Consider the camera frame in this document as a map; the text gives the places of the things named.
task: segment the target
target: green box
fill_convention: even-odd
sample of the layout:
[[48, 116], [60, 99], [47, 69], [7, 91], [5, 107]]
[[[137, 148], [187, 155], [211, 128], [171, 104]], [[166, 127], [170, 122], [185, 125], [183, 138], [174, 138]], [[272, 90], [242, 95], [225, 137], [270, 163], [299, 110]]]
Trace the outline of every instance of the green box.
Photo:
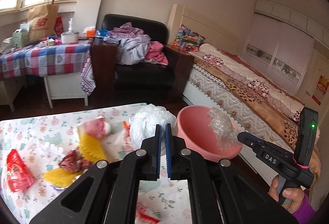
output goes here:
[[13, 47], [22, 48], [29, 42], [29, 32], [27, 29], [17, 29], [13, 32]]

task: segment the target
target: black leather armchair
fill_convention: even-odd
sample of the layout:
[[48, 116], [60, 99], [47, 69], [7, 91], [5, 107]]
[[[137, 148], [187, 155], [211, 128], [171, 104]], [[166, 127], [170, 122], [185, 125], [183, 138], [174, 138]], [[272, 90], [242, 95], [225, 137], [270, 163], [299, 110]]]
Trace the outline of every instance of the black leather armchair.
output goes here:
[[[112, 30], [127, 22], [131, 22], [133, 27], [143, 29], [144, 33], [151, 37], [151, 41], [167, 44], [167, 27], [158, 21], [107, 14], [102, 29]], [[168, 66], [144, 62], [120, 65], [115, 64], [116, 47], [114, 44], [104, 43], [98, 39], [95, 39], [92, 46], [92, 64], [96, 82], [92, 104], [95, 107], [180, 100], [193, 66], [193, 56], [165, 46], [163, 52], [168, 59]]]

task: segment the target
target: yellow sponge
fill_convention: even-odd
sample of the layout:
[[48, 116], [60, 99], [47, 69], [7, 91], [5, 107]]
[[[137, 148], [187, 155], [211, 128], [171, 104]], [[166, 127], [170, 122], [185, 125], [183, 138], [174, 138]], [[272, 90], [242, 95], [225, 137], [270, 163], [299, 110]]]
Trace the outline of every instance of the yellow sponge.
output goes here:
[[87, 134], [80, 136], [79, 150], [88, 161], [96, 163], [99, 160], [106, 160], [100, 141]]
[[82, 175], [82, 171], [71, 173], [59, 167], [44, 173], [43, 178], [55, 187], [66, 188], [73, 183], [78, 175]]

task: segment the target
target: purple sleeve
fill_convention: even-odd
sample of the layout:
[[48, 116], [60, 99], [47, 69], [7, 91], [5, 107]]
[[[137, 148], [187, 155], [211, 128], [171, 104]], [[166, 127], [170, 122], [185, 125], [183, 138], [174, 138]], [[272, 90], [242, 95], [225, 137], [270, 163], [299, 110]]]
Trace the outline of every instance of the purple sleeve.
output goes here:
[[304, 199], [302, 201], [301, 206], [299, 209], [292, 214], [297, 220], [299, 224], [307, 224], [312, 217], [315, 215], [315, 211], [310, 206], [308, 202], [308, 197], [304, 194]]

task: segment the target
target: pink rubber band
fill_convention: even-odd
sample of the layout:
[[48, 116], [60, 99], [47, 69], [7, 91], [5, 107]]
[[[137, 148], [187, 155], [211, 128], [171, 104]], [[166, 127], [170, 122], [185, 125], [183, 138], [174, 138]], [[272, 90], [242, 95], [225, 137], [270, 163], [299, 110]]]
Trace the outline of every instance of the pink rubber band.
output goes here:
[[300, 166], [301, 168], [308, 169], [309, 166], [303, 166], [303, 165], [297, 164], [295, 158], [292, 157], [292, 159], [293, 159], [293, 161], [295, 162], [296, 165]]

